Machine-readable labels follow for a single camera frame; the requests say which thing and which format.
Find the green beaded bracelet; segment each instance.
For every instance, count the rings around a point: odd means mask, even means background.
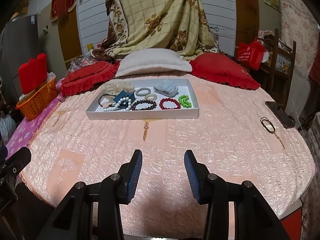
[[[191,107],[191,103],[188,102],[188,100],[189,100],[189,96],[187,96],[187,95],[179,96],[179,99],[178,99],[180,105],[182,105],[184,108]]]

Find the white paneled wall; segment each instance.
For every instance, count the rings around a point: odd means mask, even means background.
[[[236,37],[235,0],[201,0],[212,32],[219,36],[220,49],[233,55]],[[83,52],[87,44],[95,48],[108,36],[105,0],[79,0],[77,3],[79,36]]]

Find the white box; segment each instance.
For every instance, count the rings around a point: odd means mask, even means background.
[[[147,87],[150,88],[151,94],[154,94],[153,86],[165,79],[144,79],[144,80],[125,80],[130,82],[135,90],[139,88]],[[99,97],[103,95],[103,91],[93,100],[93,102],[88,107],[86,113],[89,120],[131,120],[131,119],[196,119],[199,116],[199,104],[196,97],[196,94],[192,88],[192,85],[188,79],[170,79],[178,87],[178,94],[174,97],[178,101],[179,96],[188,95],[189,102],[191,102],[191,108],[184,108],[181,106],[181,109],[167,109],[162,110],[159,106],[160,100],[162,98],[167,98],[166,96],[155,93],[158,98],[156,100],[157,107],[153,110],[142,110],[142,111],[110,111],[104,112],[102,107],[99,105]],[[136,97],[136,100],[142,100],[144,97]],[[175,107],[175,104],[172,102],[165,102],[166,107]]]

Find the yellow blanket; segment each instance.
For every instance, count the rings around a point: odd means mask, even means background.
[[[106,6],[108,37],[115,42],[105,55],[167,48],[192,59],[203,51],[218,51],[200,0],[106,0]]]

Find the orange basket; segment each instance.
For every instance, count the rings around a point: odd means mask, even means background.
[[[16,109],[20,109],[27,120],[35,119],[47,105],[58,96],[56,79],[50,80],[39,90],[20,100]]]

